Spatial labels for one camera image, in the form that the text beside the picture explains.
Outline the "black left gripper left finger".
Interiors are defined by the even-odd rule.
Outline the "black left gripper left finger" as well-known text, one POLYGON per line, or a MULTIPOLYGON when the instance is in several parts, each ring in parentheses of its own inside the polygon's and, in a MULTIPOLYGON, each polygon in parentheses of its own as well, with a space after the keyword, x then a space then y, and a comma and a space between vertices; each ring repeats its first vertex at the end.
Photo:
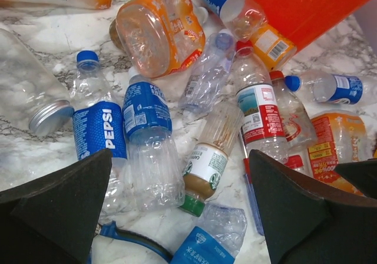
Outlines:
POLYGON ((101 150, 1 192, 1 263, 86 263, 111 171, 101 150))

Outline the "red label water bottle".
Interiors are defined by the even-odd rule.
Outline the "red label water bottle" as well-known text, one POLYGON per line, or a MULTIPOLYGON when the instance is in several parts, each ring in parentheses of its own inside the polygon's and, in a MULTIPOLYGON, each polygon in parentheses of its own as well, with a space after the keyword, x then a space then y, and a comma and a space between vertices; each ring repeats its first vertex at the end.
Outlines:
POLYGON ((259 150, 285 164, 289 147, 272 81, 250 41, 237 42, 232 76, 237 105, 244 114, 242 134, 247 151, 259 150))

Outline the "clear red-cap printed bottle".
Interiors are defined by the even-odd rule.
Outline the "clear red-cap printed bottle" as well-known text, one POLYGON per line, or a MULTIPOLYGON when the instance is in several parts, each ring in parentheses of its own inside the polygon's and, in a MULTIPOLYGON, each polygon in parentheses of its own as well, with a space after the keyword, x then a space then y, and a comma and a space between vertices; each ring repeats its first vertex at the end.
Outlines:
POLYGON ((311 119, 303 103, 288 89, 283 73, 272 71, 269 74, 290 151, 306 150, 318 141, 311 119))

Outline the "Starbucks coffee bottle green cap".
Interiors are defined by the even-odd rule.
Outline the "Starbucks coffee bottle green cap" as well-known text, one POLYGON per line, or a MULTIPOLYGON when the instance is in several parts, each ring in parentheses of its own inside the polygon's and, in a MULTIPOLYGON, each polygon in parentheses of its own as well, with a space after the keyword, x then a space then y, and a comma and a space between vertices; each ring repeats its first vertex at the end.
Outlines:
POLYGON ((180 208, 199 217, 205 201, 214 195, 227 166, 244 114, 235 104, 220 102, 208 114, 183 171, 185 200, 180 208))

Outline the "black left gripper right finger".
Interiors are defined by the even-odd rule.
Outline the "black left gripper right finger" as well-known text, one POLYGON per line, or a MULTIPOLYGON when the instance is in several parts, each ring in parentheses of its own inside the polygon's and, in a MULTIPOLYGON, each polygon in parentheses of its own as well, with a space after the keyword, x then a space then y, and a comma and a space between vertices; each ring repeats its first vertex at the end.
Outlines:
POLYGON ((250 171, 272 263, 375 263, 376 160, 335 170, 356 195, 294 171, 258 150, 250 171))

